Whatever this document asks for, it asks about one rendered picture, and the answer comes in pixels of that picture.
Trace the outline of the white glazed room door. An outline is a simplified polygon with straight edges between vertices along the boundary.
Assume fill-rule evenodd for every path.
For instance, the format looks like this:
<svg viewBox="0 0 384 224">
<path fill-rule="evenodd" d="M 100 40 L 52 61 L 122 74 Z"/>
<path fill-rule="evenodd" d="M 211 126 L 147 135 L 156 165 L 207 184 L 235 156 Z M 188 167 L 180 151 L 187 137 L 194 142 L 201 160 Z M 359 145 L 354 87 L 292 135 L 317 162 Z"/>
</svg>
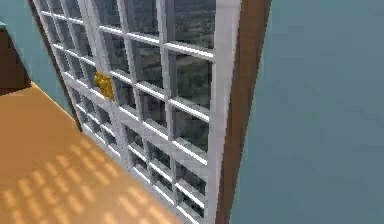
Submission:
<svg viewBox="0 0 384 224">
<path fill-rule="evenodd" d="M 183 224 L 229 224 L 271 0 L 30 3 L 82 130 Z"/>
</svg>

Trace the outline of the dark brown cupboard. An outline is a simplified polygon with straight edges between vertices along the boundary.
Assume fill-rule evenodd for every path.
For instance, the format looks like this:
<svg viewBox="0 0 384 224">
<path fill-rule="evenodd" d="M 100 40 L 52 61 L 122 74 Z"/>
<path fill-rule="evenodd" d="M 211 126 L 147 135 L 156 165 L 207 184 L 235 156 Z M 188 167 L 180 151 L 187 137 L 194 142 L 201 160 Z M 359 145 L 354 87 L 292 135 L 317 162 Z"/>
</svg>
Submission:
<svg viewBox="0 0 384 224">
<path fill-rule="evenodd" d="M 0 96 L 29 88 L 31 79 L 7 26 L 0 22 Z"/>
</svg>

